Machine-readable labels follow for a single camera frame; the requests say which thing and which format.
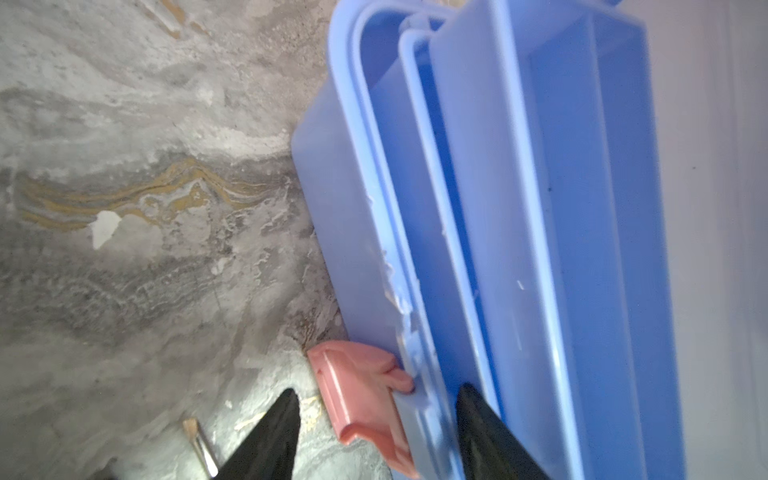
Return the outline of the blue tool box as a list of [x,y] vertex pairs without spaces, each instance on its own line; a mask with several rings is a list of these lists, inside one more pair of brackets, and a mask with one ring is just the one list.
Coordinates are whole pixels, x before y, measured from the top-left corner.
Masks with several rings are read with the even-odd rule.
[[341,1],[291,142],[418,479],[472,384],[551,479],[686,475],[646,30],[614,1]]

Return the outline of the pink tool box latch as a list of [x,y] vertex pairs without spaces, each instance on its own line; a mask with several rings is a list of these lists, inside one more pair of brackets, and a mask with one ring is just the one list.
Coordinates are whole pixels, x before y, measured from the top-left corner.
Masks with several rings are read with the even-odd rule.
[[410,394],[413,378],[395,355],[351,341],[323,342],[307,351],[338,440],[372,443],[387,465],[411,479],[420,477],[393,395]]

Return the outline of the black hex key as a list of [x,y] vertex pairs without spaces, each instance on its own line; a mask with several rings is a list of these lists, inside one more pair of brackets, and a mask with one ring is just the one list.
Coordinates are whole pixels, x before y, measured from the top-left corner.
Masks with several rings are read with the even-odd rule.
[[219,466],[199,421],[194,417],[184,419],[182,427],[207,478],[214,479],[219,473]]

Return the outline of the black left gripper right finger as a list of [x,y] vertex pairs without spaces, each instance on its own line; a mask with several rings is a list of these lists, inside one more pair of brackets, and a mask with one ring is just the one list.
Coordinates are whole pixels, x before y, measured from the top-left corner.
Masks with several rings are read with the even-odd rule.
[[549,479],[470,383],[456,400],[459,450],[467,480]]

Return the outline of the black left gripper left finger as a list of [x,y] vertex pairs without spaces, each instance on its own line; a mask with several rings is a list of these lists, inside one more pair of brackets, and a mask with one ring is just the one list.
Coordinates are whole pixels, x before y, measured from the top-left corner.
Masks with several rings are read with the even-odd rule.
[[285,389],[230,458],[216,480],[291,480],[301,427],[300,400]]

